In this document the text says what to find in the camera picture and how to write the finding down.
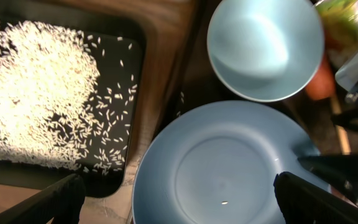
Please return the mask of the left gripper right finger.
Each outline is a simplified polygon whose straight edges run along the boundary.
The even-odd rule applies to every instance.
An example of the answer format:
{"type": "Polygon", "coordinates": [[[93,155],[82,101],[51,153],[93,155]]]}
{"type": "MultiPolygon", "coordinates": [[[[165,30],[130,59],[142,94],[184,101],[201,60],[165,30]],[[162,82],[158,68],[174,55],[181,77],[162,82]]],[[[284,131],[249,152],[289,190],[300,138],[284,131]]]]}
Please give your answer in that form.
{"type": "Polygon", "coordinates": [[[286,224],[358,224],[358,208],[290,172],[273,186],[286,224]]]}

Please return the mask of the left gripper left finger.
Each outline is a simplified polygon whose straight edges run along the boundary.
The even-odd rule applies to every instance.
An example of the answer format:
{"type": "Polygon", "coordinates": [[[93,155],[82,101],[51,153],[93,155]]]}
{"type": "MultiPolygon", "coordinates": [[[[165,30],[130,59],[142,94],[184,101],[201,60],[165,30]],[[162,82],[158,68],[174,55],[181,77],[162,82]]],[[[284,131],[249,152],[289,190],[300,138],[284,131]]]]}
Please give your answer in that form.
{"type": "Polygon", "coordinates": [[[78,174],[71,174],[0,213],[0,224],[70,223],[80,220],[86,189],[78,174]]]}

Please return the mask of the dark blue plate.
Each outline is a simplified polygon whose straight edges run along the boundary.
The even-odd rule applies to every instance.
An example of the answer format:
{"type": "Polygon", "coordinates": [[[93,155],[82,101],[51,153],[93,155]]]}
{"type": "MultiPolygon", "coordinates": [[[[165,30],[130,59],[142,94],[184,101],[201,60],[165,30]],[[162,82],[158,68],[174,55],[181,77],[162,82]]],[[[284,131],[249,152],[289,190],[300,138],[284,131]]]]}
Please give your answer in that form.
{"type": "Polygon", "coordinates": [[[273,182],[288,171],[330,186],[298,162],[317,156],[307,133],[283,113],[220,101],[172,121],[153,140],[132,192],[135,223],[283,223],[273,182]]]}

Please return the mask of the white rice pile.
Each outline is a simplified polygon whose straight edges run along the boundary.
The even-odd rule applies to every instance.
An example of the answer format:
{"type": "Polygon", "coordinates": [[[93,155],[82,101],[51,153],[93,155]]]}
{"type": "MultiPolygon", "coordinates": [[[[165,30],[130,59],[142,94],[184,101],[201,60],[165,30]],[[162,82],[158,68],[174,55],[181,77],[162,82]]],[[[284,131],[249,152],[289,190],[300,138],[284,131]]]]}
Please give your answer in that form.
{"type": "Polygon", "coordinates": [[[108,149],[121,116],[108,106],[124,90],[99,93],[92,51],[101,38],[40,21],[0,18],[0,161],[111,175],[126,157],[108,149]]]}

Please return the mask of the light blue bowl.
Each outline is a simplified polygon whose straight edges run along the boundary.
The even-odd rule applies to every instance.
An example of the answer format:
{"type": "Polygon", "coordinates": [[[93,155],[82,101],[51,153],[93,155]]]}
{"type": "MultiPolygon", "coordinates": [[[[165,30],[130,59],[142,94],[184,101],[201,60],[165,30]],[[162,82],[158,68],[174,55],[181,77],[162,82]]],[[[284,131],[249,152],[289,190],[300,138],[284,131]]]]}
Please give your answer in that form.
{"type": "Polygon", "coordinates": [[[206,38],[220,81],[247,100],[281,101],[302,90],[324,52],[318,12],[307,0],[223,0],[206,38]]]}

